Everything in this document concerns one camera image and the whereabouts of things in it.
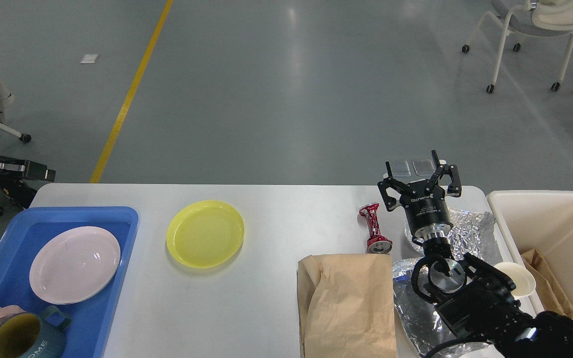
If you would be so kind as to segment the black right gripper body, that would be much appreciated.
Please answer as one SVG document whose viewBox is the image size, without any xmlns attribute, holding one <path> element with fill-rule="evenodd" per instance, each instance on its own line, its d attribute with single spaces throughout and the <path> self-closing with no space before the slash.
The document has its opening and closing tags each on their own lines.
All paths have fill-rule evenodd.
<svg viewBox="0 0 573 358">
<path fill-rule="evenodd" d="M 453 223 L 445 202 L 444 188 L 439 185 L 429 188 L 426 179 L 412 181 L 408 186 L 414 193 L 404 197 L 404 211 L 412 237 L 446 238 Z"/>
</svg>

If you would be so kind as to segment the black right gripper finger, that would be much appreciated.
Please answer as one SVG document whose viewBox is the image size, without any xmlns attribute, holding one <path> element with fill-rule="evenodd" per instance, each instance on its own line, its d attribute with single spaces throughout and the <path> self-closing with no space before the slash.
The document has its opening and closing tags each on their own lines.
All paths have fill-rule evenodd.
<svg viewBox="0 0 573 358">
<path fill-rule="evenodd" d="M 411 186 L 399 181 L 393 176 L 391 164 L 389 161 L 385 162 L 386 166 L 386 176 L 382 179 L 382 181 L 378 181 L 378 189 L 380 191 L 380 195 L 382 197 L 384 206 L 388 212 L 394 211 L 396 207 L 400 206 L 400 200 L 403 197 L 410 197 L 411 196 Z M 388 190 L 391 189 L 400 195 L 399 200 L 395 199 Z"/>
<path fill-rule="evenodd" d="M 431 156 L 436 170 L 427 181 L 427 192 L 434 192 L 434 188 L 438 186 L 443 176 L 447 176 L 451 182 L 447 186 L 445 196 L 460 197 L 462 195 L 463 186 L 460 181 L 459 168 L 457 165 L 449 165 L 447 162 L 441 161 L 437 150 L 432 150 Z"/>
</svg>

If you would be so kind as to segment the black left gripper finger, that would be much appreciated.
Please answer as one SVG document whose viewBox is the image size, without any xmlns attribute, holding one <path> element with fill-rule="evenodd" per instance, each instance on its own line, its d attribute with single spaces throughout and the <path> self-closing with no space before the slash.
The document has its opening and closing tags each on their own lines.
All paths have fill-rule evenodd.
<svg viewBox="0 0 573 358">
<path fill-rule="evenodd" d="M 56 171 L 30 160 L 0 158 L 0 175 L 14 179 L 54 182 Z"/>
</svg>

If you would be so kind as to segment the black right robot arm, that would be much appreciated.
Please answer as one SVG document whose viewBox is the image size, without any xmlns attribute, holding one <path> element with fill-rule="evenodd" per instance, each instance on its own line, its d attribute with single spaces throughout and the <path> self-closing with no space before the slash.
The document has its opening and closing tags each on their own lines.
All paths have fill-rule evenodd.
<svg viewBox="0 0 573 358">
<path fill-rule="evenodd" d="M 471 342 L 493 345 L 505 358 L 573 358 L 573 320 L 552 311 L 535 317 L 521 311 L 507 274 L 471 253 L 455 259 L 448 234 L 454 225 L 446 197 L 460 197 L 456 165 L 441 161 L 432 150 L 434 173 L 409 183 L 387 175 L 378 182 L 388 211 L 404 208 L 412 242 L 423 250 L 414 265 L 412 290 L 433 305 L 455 339 L 438 344 L 427 357 Z"/>
</svg>

